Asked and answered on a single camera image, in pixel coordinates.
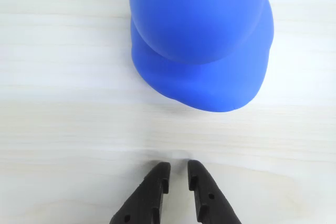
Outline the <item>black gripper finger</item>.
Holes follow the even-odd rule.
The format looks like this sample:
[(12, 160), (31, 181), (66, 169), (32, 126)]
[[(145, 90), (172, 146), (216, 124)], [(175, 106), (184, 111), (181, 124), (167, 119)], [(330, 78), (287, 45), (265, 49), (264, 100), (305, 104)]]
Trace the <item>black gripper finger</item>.
[(188, 188), (194, 193), (198, 222), (241, 223), (217, 183), (200, 161), (189, 160), (187, 171)]
[(169, 193), (170, 172), (168, 162), (154, 166), (110, 222), (160, 224), (163, 195)]

